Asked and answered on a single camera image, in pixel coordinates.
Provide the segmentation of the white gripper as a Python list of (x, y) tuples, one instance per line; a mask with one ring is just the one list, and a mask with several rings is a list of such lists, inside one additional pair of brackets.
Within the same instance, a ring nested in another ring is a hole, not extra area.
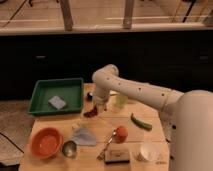
[(94, 103), (94, 113), (98, 114), (98, 105), (104, 105), (104, 111), (107, 111), (107, 105), (105, 105), (109, 100), (109, 91), (100, 88), (95, 87), (93, 91), (93, 103)]

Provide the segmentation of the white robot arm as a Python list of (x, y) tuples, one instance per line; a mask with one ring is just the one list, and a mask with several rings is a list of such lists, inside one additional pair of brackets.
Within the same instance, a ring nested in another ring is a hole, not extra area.
[(213, 92), (174, 89), (123, 79), (109, 64), (92, 75), (94, 103), (116, 91), (172, 116), (169, 171), (213, 171)]

